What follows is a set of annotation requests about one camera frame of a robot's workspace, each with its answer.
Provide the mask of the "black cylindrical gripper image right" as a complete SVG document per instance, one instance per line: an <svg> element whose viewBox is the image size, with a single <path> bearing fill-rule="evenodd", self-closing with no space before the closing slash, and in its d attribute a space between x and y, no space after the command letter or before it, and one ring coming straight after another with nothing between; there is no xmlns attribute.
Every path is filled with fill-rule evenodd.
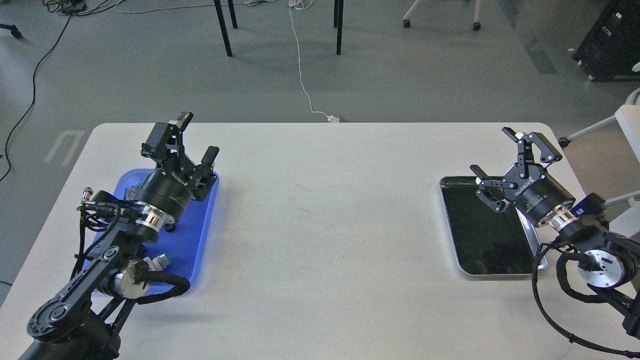
<svg viewBox="0 0 640 360"><path fill-rule="evenodd" d="M576 202L544 168L561 161L563 155L540 132L517 133L510 127L503 127L502 131L518 144L517 161L501 178L490 177L478 165L471 164L470 170L478 180L475 194L496 214L505 212L514 203L533 226L547 225L553 210L571 208ZM540 150L539 161L535 160L533 146Z"/></svg>

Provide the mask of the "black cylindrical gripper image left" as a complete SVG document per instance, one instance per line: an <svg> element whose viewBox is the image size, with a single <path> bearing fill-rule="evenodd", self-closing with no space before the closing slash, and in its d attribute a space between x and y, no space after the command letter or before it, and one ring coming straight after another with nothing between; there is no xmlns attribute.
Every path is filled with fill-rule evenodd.
<svg viewBox="0 0 640 360"><path fill-rule="evenodd" d="M190 203L205 201L217 184L214 166L218 146L209 146L199 165L179 165L192 163L185 152L183 132L193 118L194 114L186 111L175 121L157 122L141 144L142 157L153 160L157 168L142 182L135 205L164 217L163 224L180 223Z"/></svg>

